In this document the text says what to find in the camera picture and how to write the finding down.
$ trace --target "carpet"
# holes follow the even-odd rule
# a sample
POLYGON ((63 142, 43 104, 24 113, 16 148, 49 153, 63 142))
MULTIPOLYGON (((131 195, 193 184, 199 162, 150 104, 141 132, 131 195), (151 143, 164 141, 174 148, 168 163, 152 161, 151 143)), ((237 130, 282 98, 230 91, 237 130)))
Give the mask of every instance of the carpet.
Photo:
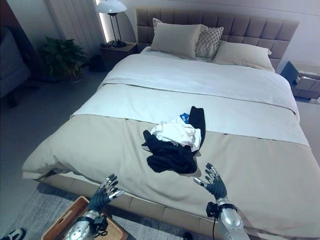
MULTIPOLYGON (((45 231, 78 197, 76 194, 39 183, 6 233, 16 228, 24 228, 27 233, 23 240, 40 240, 45 231)), ((182 228, 139 216, 117 207, 108 205, 107 212, 129 233, 128 240, 182 240, 186 232, 182 228)), ((194 240, 212 239, 193 232, 191 234, 194 240)))

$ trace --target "wooden tray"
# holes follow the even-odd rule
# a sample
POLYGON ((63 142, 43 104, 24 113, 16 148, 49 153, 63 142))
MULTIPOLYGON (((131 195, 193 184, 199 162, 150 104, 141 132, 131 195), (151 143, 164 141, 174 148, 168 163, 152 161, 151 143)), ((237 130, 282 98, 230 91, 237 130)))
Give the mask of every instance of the wooden tray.
MULTIPOLYGON (((42 240, 64 240, 65 234, 68 232, 71 225, 75 220, 86 213, 89 201, 80 196, 62 215, 57 221, 44 233, 42 240)), ((95 240, 126 240, 128 233, 114 222, 106 212, 102 214, 106 215, 108 226, 106 228, 107 235, 98 236, 95 240)))

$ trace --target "potted plant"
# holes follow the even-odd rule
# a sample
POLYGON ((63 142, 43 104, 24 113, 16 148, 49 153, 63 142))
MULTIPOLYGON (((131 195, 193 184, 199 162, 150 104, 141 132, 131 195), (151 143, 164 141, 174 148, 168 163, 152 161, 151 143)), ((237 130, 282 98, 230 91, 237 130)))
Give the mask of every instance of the potted plant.
POLYGON ((73 39, 59 40, 47 36, 45 38, 47 43, 39 51, 49 73, 60 80, 79 82, 82 72, 80 62, 87 60, 83 48, 76 45, 73 39))

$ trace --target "upholstered headboard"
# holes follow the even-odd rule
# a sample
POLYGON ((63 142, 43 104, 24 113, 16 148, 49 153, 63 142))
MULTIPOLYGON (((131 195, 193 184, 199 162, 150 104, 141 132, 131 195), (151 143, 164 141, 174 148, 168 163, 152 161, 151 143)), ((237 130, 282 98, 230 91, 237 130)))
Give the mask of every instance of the upholstered headboard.
POLYGON ((221 40, 251 44, 271 50, 271 63, 277 68, 285 54, 299 22, 265 17, 234 15, 213 11, 182 10, 172 8, 137 8, 136 24, 139 51, 152 43, 154 28, 152 18, 168 24, 204 24, 224 27, 221 40))

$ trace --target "white curtain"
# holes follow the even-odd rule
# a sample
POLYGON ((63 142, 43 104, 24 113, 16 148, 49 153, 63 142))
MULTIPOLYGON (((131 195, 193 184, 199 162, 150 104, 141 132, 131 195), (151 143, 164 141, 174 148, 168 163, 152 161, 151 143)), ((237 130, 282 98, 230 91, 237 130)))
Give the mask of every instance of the white curtain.
POLYGON ((106 42, 100 16, 95 11, 96 0, 47 0, 49 8, 65 39, 74 42, 92 57, 100 53, 106 42))

